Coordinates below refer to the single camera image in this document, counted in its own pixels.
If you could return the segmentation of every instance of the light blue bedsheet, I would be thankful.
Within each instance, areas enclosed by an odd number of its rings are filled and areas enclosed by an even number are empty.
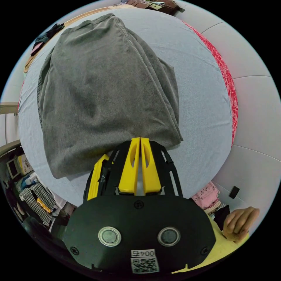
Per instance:
[[[70,27],[107,13],[90,15]],[[145,9],[117,9],[113,13],[144,39],[159,58],[175,68],[180,103],[179,128],[184,141],[169,154],[177,168],[183,195],[190,198],[212,180],[231,149],[230,102],[219,67],[199,37],[179,19]],[[62,179],[52,176],[37,109],[39,72],[59,35],[46,44],[28,70],[20,96],[19,134],[24,152],[40,180],[60,197],[79,206],[90,172]],[[140,171],[138,189],[141,186]]]

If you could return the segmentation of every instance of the red patterned fabric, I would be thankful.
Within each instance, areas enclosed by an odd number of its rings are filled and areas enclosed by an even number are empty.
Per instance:
[[[238,100],[237,100],[234,82],[231,77],[230,71],[229,71],[227,65],[225,64],[225,62],[223,61],[221,55],[217,51],[217,49],[213,46],[213,44],[207,38],[205,38],[201,33],[199,33],[197,30],[195,30],[193,27],[191,27],[184,21],[183,21],[183,23],[185,25],[187,25],[190,29],[192,29],[199,36],[199,38],[202,40],[202,42],[206,45],[206,47],[210,50],[210,52],[214,56],[218,66],[220,68],[223,79],[225,81],[225,86],[228,91],[231,112],[232,112],[232,143],[231,143],[231,145],[232,145],[233,140],[235,138],[237,122],[238,122]]]

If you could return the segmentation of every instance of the label sticker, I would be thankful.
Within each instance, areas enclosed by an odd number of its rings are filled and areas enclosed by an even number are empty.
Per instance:
[[[133,273],[159,272],[155,249],[131,250],[131,266]]]

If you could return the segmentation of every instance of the brown item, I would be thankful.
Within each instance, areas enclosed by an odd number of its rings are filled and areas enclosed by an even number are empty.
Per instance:
[[[71,25],[72,23],[76,22],[77,20],[87,17],[89,15],[98,13],[98,12],[102,12],[102,11],[106,11],[106,10],[113,10],[113,9],[121,9],[121,8],[134,8],[134,6],[131,5],[127,5],[127,4],[118,4],[118,5],[114,5],[114,6],[109,6],[109,7],[104,7],[104,8],[100,8],[100,9],[96,9],[96,10],[92,10],[89,12],[86,12],[84,14],[81,14],[75,18],[72,18],[71,20],[68,20],[67,22],[64,23],[64,28],[62,29],[63,31],[65,30],[66,27],[68,27],[69,25]],[[27,73],[30,65],[32,64],[33,60],[36,58],[36,56],[40,53],[42,49],[40,49],[34,56],[30,56],[29,59],[27,60],[25,67],[24,67],[24,73]]]
[[[157,4],[153,3],[153,1],[129,0],[127,5],[132,5],[142,9],[160,11],[172,16],[180,9],[180,7],[172,0],[155,0],[155,2],[165,2],[165,4]]]

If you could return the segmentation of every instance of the clothing pile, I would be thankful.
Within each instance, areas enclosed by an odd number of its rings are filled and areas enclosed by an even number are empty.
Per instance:
[[[219,226],[223,229],[223,222],[229,215],[229,206],[223,204],[219,200],[220,191],[217,187],[209,182],[202,190],[197,192],[191,198],[192,200],[204,210]]]
[[[31,56],[34,56],[44,46],[45,43],[47,43],[52,37],[54,37],[55,34],[57,34],[63,28],[64,28],[63,23],[62,24],[56,23],[50,30],[39,35],[35,40],[35,44],[33,45]]]
[[[183,141],[174,68],[112,13],[64,30],[42,66],[37,101],[57,179],[91,171],[135,137],[166,148]]]

